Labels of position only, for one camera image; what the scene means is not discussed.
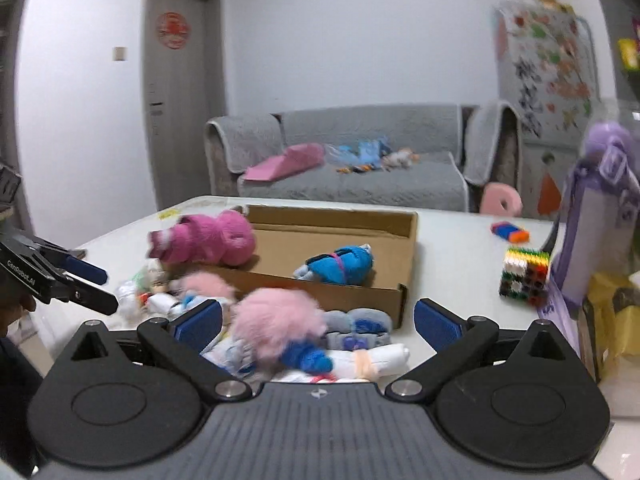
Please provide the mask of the cartoon mouse white sock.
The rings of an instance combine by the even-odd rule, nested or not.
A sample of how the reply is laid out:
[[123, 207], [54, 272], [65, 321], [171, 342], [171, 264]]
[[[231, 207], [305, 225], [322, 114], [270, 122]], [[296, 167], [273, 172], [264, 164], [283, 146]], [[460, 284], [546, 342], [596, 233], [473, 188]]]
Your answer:
[[134, 321], [145, 314], [167, 316], [179, 304], [170, 291], [168, 275], [156, 259], [148, 260], [133, 278], [115, 289], [116, 313], [126, 321]]

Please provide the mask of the grey blue sock bundle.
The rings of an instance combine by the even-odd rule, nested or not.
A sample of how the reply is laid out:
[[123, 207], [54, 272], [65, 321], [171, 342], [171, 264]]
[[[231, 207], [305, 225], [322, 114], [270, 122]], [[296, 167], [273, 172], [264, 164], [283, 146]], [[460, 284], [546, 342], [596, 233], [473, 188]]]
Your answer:
[[326, 332], [322, 347], [328, 350], [370, 350], [390, 344], [393, 322], [380, 310], [359, 308], [343, 312], [328, 311], [323, 315]]

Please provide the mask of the white mesh sock bundle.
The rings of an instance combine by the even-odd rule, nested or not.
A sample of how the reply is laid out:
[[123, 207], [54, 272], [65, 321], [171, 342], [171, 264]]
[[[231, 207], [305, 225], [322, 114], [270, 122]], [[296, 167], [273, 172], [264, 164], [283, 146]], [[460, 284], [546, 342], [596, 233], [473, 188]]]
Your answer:
[[269, 382], [281, 370], [278, 364], [258, 362], [254, 349], [230, 333], [219, 336], [201, 352], [201, 356], [252, 388]]

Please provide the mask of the multicolour block cube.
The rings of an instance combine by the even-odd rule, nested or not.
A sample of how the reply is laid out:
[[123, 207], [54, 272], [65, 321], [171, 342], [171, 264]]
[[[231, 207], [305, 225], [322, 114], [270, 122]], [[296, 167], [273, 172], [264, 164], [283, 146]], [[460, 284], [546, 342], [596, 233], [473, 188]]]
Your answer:
[[542, 307], [547, 299], [549, 268], [548, 252], [510, 247], [503, 259], [499, 295]]

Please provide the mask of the white sock with band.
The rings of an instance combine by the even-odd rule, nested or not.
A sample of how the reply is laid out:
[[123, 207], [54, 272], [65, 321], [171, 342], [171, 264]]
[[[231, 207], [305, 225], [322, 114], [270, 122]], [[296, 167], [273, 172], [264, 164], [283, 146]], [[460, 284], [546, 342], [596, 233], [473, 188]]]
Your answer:
[[410, 351], [404, 344], [386, 344], [369, 350], [330, 350], [333, 370], [310, 374], [301, 370], [285, 370], [273, 377], [274, 382], [330, 384], [331, 382], [377, 382], [380, 378], [408, 370]]

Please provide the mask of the small coloured block strip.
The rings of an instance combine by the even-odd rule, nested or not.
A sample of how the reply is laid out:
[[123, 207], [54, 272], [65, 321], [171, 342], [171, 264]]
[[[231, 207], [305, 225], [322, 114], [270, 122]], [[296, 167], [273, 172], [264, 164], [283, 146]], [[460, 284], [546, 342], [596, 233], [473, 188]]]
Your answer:
[[514, 226], [514, 224], [510, 222], [493, 223], [490, 230], [492, 234], [495, 234], [495, 236], [498, 236], [511, 244], [528, 243], [530, 239], [528, 231], [521, 229], [518, 226]]

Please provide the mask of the brown cardboard box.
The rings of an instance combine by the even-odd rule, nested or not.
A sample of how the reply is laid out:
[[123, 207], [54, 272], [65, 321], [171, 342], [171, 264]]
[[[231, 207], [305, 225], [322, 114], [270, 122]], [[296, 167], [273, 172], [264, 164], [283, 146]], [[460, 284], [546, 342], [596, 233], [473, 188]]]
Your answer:
[[398, 328], [416, 252], [414, 211], [250, 205], [256, 248], [238, 268], [175, 264], [170, 272], [213, 272], [242, 298], [261, 287], [300, 289], [324, 310], [370, 308]]

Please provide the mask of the pink plastic chair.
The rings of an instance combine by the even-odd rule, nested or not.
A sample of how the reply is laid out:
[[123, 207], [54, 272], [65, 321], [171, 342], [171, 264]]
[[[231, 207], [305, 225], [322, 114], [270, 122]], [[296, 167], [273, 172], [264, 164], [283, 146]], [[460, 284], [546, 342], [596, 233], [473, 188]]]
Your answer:
[[511, 185], [490, 182], [484, 188], [480, 201], [480, 214], [500, 218], [515, 218], [522, 213], [523, 202], [520, 194]]

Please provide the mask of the yellow package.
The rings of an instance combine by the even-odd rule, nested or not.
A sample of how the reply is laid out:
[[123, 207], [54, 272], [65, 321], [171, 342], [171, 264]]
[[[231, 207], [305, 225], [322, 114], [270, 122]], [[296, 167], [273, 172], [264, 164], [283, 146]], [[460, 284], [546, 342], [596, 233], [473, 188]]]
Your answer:
[[582, 313], [589, 349], [584, 362], [597, 382], [612, 376], [621, 359], [639, 363], [639, 286], [629, 276], [593, 274]]

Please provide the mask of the purple bag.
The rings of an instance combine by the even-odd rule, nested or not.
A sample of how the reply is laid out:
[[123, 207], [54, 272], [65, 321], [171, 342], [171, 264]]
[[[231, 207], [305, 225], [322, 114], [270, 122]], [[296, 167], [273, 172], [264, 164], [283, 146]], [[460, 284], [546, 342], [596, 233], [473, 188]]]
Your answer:
[[639, 215], [634, 138], [618, 122], [587, 129], [582, 151], [567, 175], [562, 203], [542, 246], [553, 254], [547, 304], [541, 318], [559, 327], [579, 349], [577, 317], [590, 278], [598, 272], [628, 274]]

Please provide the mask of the plush toy on sofa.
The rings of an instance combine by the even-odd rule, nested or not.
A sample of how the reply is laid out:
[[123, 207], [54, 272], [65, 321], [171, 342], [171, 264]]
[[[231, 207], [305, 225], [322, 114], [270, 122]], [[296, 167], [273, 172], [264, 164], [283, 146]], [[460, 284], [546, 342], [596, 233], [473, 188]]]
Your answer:
[[410, 168], [419, 160], [419, 155], [411, 148], [401, 148], [400, 150], [382, 157], [382, 166], [386, 170], [397, 168]]

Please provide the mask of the grey covered sofa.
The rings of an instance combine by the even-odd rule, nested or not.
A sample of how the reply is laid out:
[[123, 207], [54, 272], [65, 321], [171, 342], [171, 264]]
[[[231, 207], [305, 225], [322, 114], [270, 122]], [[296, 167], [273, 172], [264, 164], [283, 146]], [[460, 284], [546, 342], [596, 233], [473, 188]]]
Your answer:
[[[391, 170], [361, 165], [358, 142], [383, 136], [392, 153], [411, 148], [419, 160]], [[217, 195], [475, 212], [488, 183], [520, 185], [520, 124], [504, 101], [222, 116], [206, 124], [204, 141]], [[274, 182], [244, 179], [248, 167], [306, 143], [323, 146], [322, 166]]]

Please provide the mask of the blue toy castle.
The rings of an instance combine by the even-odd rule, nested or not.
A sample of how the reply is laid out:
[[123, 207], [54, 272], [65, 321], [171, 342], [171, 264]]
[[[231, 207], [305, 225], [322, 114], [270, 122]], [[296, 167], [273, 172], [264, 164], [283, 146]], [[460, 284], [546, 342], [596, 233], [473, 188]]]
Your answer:
[[392, 152], [385, 136], [358, 142], [358, 159], [361, 165], [379, 165], [382, 158]]

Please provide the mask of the red door decoration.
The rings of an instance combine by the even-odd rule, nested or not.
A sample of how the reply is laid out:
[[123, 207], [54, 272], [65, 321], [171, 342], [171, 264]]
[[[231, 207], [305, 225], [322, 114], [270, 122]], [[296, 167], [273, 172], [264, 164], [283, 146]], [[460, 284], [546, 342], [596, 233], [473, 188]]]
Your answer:
[[177, 12], [160, 14], [155, 23], [158, 41], [170, 50], [180, 50], [190, 37], [190, 25], [186, 18]]

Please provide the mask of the decorated refrigerator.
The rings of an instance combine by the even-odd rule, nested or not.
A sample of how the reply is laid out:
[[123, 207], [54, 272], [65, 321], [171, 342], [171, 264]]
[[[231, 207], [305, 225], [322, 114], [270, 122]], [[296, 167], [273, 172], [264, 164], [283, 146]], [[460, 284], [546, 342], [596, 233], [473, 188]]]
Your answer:
[[582, 18], [518, 0], [495, 7], [498, 89], [521, 127], [523, 216], [549, 219], [600, 98]]

